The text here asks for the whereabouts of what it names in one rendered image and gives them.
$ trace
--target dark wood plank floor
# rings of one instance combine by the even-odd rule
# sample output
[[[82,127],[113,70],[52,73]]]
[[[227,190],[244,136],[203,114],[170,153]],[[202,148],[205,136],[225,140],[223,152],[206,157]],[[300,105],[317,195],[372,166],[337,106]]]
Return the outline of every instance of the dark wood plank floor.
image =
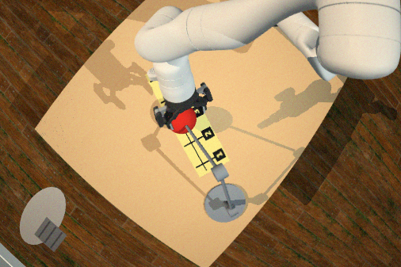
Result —
[[[143,0],[0,0],[0,243],[26,266],[194,264],[74,172],[34,128],[81,65]],[[317,13],[307,12],[317,24]],[[307,149],[213,264],[400,266],[401,72],[348,79]],[[67,234],[53,253],[19,234],[29,199],[55,186]]]

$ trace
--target red sphere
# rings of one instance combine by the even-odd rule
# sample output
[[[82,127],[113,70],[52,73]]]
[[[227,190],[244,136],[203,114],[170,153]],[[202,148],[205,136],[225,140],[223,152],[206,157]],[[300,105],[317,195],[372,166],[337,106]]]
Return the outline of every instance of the red sphere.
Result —
[[[178,114],[175,120],[171,122],[174,128],[173,132],[178,134],[185,134],[188,132],[188,130],[186,130],[185,128],[186,125],[188,125],[188,127],[192,130],[195,127],[196,123],[197,115],[192,108]]]

